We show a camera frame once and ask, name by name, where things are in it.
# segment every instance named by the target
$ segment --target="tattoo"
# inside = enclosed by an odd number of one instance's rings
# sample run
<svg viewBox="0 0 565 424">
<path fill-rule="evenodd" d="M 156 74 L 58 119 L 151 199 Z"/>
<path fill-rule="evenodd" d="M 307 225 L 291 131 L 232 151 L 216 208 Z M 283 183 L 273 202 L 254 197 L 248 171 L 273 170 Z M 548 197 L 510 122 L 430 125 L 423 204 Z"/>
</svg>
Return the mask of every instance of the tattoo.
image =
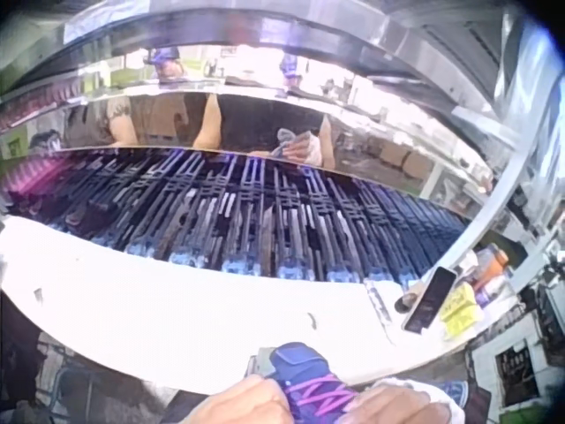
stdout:
<svg viewBox="0 0 565 424">
<path fill-rule="evenodd" d="M 109 120 L 111 121 L 115 117 L 131 116 L 132 112 L 130 107 L 126 104 L 118 104 L 111 113 L 109 113 Z"/>
</svg>

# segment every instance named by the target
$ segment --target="cap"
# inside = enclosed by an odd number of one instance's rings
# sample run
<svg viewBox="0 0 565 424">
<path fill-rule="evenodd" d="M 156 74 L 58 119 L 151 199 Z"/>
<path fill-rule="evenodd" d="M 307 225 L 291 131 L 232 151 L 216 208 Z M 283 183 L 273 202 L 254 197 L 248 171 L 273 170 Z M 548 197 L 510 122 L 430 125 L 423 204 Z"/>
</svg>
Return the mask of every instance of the cap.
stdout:
<svg viewBox="0 0 565 424">
<path fill-rule="evenodd" d="M 294 55 L 290 55 L 285 53 L 282 57 L 282 61 L 279 64 L 279 69 L 284 75 L 284 78 L 291 79 L 299 77 L 300 75 L 297 72 L 298 68 L 298 58 Z"/>
<path fill-rule="evenodd" d="M 178 47 L 164 47 L 162 49 L 154 49 L 149 52 L 149 57 L 145 59 L 146 64 L 163 64 L 168 60 L 177 60 L 180 58 Z"/>
</svg>

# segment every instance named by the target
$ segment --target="pink shoelace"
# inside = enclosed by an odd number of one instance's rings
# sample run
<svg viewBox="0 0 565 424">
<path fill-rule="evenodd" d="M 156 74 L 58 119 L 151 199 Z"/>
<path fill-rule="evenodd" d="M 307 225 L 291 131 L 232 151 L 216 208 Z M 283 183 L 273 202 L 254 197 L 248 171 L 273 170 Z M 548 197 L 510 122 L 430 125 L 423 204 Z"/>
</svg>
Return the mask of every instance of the pink shoelace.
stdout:
<svg viewBox="0 0 565 424">
<path fill-rule="evenodd" d="M 331 391 L 326 391 L 317 395 L 313 394 L 323 384 L 328 382 L 339 382 L 340 385 Z M 296 384 L 289 387 L 286 390 L 286 393 L 292 393 L 302 389 L 305 389 L 305 392 L 302 394 L 302 398 L 297 401 L 297 406 L 312 404 L 314 402 L 322 402 L 318 411 L 314 414 L 316 417 L 320 417 L 325 413 L 330 413 L 340 406 L 345 406 L 345 404 L 349 403 L 357 395 L 356 392 L 347 389 L 347 386 L 340 382 L 335 375 L 331 374 Z"/>
</svg>

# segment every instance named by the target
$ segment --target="smartphone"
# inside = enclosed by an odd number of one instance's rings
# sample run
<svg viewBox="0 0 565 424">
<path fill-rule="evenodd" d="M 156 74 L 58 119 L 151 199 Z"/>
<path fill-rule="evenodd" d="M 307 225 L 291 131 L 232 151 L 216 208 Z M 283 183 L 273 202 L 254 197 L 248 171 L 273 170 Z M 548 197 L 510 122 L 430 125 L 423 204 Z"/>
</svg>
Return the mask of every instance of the smartphone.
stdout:
<svg viewBox="0 0 565 424">
<path fill-rule="evenodd" d="M 426 290 L 416 300 L 404 320 L 402 329 L 421 334 L 422 329 L 429 328 L 456 280 L 455 271 L 443 267 L 436 268 Z"/>
</svg>

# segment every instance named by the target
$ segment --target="tattooed arm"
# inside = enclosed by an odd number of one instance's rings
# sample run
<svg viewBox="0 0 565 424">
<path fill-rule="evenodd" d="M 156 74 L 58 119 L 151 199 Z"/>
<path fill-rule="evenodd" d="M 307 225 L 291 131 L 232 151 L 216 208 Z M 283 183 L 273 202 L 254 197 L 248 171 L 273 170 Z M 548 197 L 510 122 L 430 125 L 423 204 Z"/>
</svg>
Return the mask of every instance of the tattooed arm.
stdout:
<svg viewBox="0 0 565 424">
<path fill-rule="evenodd" d="M 204 109 L 202 127 L 194 140 L 194 148 L 218 150 L 222 143 L 222 111 L 216 95 L 210 95 Z"/>
<path fill-rule="evenodd" d="M 109 122 L 109 131 L 115 141 L 112 146 L 136 146 L 138 144 L 129 98 L 124 96 L 108 100 L 106 117 Z"/>
<path fill-rule="evenodd" d="M 335 168 L 334 144 L 332 143 L 332 125 L 328 117 L 324 116 L 320 128 L 320 148 L 322 157 L 322 167 L 327 170 Z"/>
</svg>

